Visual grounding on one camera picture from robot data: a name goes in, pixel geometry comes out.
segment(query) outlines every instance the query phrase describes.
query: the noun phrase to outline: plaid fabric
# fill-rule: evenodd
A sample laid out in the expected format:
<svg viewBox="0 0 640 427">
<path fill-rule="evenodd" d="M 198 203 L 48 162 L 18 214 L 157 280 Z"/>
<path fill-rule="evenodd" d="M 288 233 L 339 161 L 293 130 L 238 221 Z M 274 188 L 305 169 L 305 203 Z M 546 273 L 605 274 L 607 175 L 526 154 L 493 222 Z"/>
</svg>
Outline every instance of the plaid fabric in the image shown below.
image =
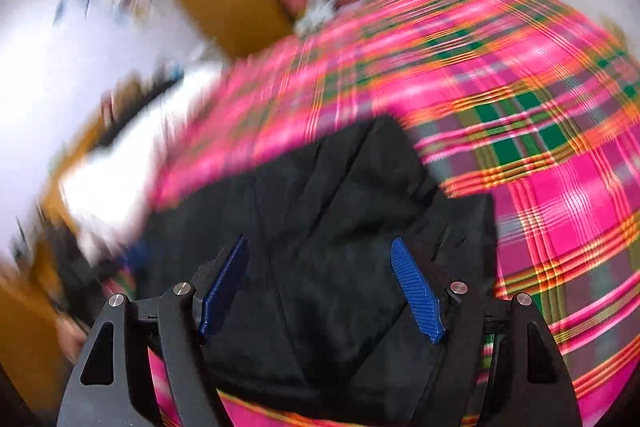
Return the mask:
<svg viewBox="0 0 640 427">
<path fill-rule="evenodd" d="M 557 0 L 380 0 L 236 64 L 152 204 L 393 115 L 450 196 L 492 191 L 496 295 L 532 295 L 593 425 L 640 358 L 639 90 L 638 63 Z M 236 425 L 280 414 L 230 401 Z"/>
</svg>

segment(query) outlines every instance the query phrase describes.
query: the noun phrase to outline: black fabric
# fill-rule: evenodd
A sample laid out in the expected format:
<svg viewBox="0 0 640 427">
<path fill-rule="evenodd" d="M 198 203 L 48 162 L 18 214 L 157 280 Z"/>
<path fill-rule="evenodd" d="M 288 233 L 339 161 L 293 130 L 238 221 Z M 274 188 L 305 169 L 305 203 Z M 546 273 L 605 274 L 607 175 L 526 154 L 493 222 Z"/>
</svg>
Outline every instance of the black fabric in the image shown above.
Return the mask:
<svg viewBox="0 0 640 427">
<path fill-rule="evenodd" d="M 56 305 L 73 319 L 92 326 L 106 302 L 102 284 L 118 272 L 118 266 L 103 261 L 91 267 L 66 226 L 54 227 L 46 222 L 43 230 L 62 286 Z"/>
<path fill-rule="evenodd" d="M 12 384 L 0 365 L 0 411 L 4 427 L 37 427 L 39 420 Z"/>
<path fill-rule="evenodd" d="M 151 102 L 153 102 L 158 96 L 164 94 L 171 87 L 174 87 L 179 81 L 178 80 L 166 80 L 164 82 L 160 82 L 156 84 L 152 89 L 145 93 L 142 98 L 139 98 L 134 103 L 129 105 L 120 117 L 113 122 L 105 131 L 105 133 L 100 136 L 98 143 L 94 147 L 94 149 L 102 149 L 111 147 L 115 139 L 118 135 L 124 130 L 124 128 L 133 120 L 137 115 Z"/>
<path fill-rule="evenodd" d="M 596 427 L 636 427 L 640 418 L 640 363 Z"/>
<path fill-rule="evenodd" d="M 390 118 L 152 216 L 139 296 L 189 280 L 241 233 L 249 267 L 206 363 L 220 389 L 311 417 L 403 424 L 422 396 L 440 348 L 418 331 L 393 273 L 394 238 L 479 290 L 495 281 L 492 198 L 446 198 Z"/>
</svg>

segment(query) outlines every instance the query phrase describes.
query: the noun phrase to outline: metal screw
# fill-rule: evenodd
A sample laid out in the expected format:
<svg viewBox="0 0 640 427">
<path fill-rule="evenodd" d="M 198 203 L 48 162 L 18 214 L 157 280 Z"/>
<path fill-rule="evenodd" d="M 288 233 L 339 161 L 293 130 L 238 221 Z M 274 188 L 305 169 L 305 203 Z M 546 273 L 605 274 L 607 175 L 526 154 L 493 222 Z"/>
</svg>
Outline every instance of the metal screw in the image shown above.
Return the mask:
<svg viewBox="0 0 640 427">
<path fill-rule="evenodd" d="M 109 297 L 109 306 L 112 308 L 117 308 L 124 302 L 124 295 L 122 293 L 116 293 L 116 295 L 112 295 Z"/>
<path fill-rule="evenodd" d="M 451 291 L 457 295 L 464 295 L 469 291 L 469 287 L 462 281 L 452 282 L 449 288 L 451 288 Z"/>
<path fill-rule="evenodd" d="M 176 295 L 185 295 L 191 291 L 191 285 L 188 282 L 178 282 L 174 286 L 174 293 Z"/>
<path fill-rule="evenodd" d="M 526 293 L 518 293 L 516 299 L 523 306 L 531 306 L 531 303 L 533 302 L 533 299 Z"/>
</svg>

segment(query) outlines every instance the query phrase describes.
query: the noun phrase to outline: black metal bracket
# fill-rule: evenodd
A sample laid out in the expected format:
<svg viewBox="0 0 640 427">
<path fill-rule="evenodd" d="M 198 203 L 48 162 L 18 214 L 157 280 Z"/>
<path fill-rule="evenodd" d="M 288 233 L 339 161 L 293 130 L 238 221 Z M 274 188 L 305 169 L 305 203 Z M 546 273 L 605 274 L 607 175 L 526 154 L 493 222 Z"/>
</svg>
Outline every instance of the black metal bracket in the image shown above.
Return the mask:
<svg viewBox="0 0 640 427">
<path fill-rule="evenodd" d="M 415 261 L 439 299 L 446 332 L 412 427 L 460 425 L 487 334 L 495 342 L 480 426 L 581 426 L 571 378 L 530 296 L 487 298 L 450 280 L 436 264 Z M 159 298 L 132 302 L 112 296 L 72 372 L 58 426 L 161 427 L 148 363 L 152 336 L 159 339 L 183 427 L 232 427 L 200 344 L 220 329 L 247 263 L 247 244 L 240 238 L 200 267 L 191 282 Z"/>
</svg>

